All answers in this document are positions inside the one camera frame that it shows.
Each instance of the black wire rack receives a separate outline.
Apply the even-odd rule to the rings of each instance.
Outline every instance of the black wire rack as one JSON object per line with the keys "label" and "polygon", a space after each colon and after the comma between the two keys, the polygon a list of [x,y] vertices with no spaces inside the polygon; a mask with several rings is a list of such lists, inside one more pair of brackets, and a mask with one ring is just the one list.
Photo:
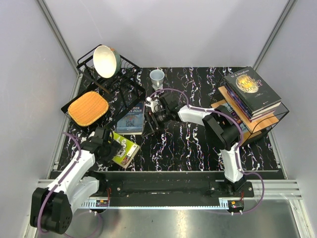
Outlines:
{"label": "black wire rack", "polygon": [[[215,105],[223,105],[227,103],[228,107],[231,108],[231,113],[235,120],[241,124],[244,123],[244,121],[241,119],[241,117],[234,111],[233,107],[231,106],[230,102],[224,97],[224,95],[220,92],[220,88],[224,87],[225,85],[225,78],[222,78],[216,85],[215,91],[211,98],[211,106],[215,107]],[[247,144],[250,144],[254,141],[257,141],[264,136],[266,136],[287,114],[289,113],[289,110],[287,107],[281,103],[276,110],[273,112],[273,114],[269,117],[263,118],[262,120],[257,120],[257,123],[252,126],[252,129],[250,129],[248,126],[244,123],[244,128],[247,129],[247,132],[244,132],[244,142],[242,146],[245,146]],[[270,124],[269,126],[262,127],[261,123],[265,122],[266,120],[270,120],[274,118],[275,123]]]}
{"label": "black wire rack", "polygon": [[79,126],[76,124],[86,134],[94,131],[97,127],[113,127],[136,106],[138,102],[144,101],[146,94],[145,89],[140,86],[137,81],[137,77],[141,73],[140,67],[121,55],[121,70],[111,78],[106,79],[101,77],[95,70],[93,64],[93,51],[98,46],[83,55],[77,61],[77,70],[83,75],[82,80],[88,80],[90,84],[85,90],[79,92],[74,99],[61,108],[66,116],[76,124],[68,114],[68,107],[75,100],[87,92],[95,91],[108,101],[108,111],[97,121],[89,126]]}

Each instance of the wooden shelf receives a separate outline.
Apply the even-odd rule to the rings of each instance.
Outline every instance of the wooden shelf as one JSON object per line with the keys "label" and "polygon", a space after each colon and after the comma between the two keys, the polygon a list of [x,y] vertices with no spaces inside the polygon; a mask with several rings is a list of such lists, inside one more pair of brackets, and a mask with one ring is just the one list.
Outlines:
{"label": "wooden shelf", "polygon": [[[226,100],[221,100],[221,101],[218,101],[218,102],[216,102],[216,103],[213,103],[213,104],[211,105],[211,107],[212,107],[212,108],[217,108],[217,107],[219,107],[219,106],[221,106],[221,105],[223,105],[223,104],[225,104],[225,103],[226,103]],[[252,135],[251,135],[251,133],[250,133],[249,131],[246,131],[246,132],[243,134],[242,144],[244,144],[244,142],[246,142],[247,139],[251,139],[252,137],[254,137],[254,136],[256,136],[256,135],[260,135],[260,134],[261,134],[260,131],[257,131],[257,132],[255,132],[255,133],[253,133]]]}
{"label": "wooden shelf", "polygon": [[253,122],[250,122],[249,119],[241,111],[241,109],[236,105],[236,103],[228,95],[226,88],[224,86],[222,86],[222,87],[219,88],[219,91],[223,95],[223,97],[225,98],[227,103],[229,103],[229,105],[233,108],[233,110],[239,116],[239,118],[244,122],[244,124],[249,129],[249,131],[253,132],[253,134],[256,133],[256,132],[259,132],[262,129],[267,128],[270,125],[278,123],[278,119],[277,119],[277,117],[274,116],[273,113],[268,114],[264,118],[261,118],[261,119],[255,120]]}

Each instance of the metal floor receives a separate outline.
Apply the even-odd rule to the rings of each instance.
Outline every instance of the metal floor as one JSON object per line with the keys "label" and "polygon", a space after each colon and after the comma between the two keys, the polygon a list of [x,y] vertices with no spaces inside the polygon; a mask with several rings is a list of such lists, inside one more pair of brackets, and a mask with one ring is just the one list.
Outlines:
{"label": "metal floor", "polygon": [[[246,201],[246,209],[255,201]],[[98,219],[85,210],[75,213],[67,234],[89,236]],[[202,210],[107,210],[95,238],[299,238],[287,200],[264,200],[253,213],[224,216]],[[61,238],[49,233],[38,238]]]}

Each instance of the yellow-green book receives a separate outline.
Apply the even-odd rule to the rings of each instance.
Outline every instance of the yellow-green book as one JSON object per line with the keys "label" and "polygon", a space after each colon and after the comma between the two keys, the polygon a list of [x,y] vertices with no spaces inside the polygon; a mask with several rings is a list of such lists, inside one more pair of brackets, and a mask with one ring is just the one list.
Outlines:
{"label": "yellow-green book", "polygon": [[139,151],[140,146],[115,132],[113,136],[122,145],[122,148],[112,160],[126,169]]}

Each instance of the blue book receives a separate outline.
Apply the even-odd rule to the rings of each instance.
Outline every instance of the blue book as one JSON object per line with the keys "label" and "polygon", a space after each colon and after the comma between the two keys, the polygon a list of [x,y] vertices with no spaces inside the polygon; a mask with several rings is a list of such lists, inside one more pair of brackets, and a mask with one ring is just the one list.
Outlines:
{"label": "blue book", "polygon": [[243,121],[240,120],[239,116],[237,115],[237,113],[233,110],[233,108],[230,106],[230,104],[228,103],[224,103],[222,104],[223,106],[225,106],[228,111],[231,113],[231,115],[233,116],[233,118],[235,119],[235,121],[240,125],[241,130],[243,133],[248,132],[248,129],[246,127],[246,125],[243,123]]}
{"label": "blue book", "polygon": [[120,135],[141,135],[144,126],[144,102],[139,102],[117,122],[115,132]]}

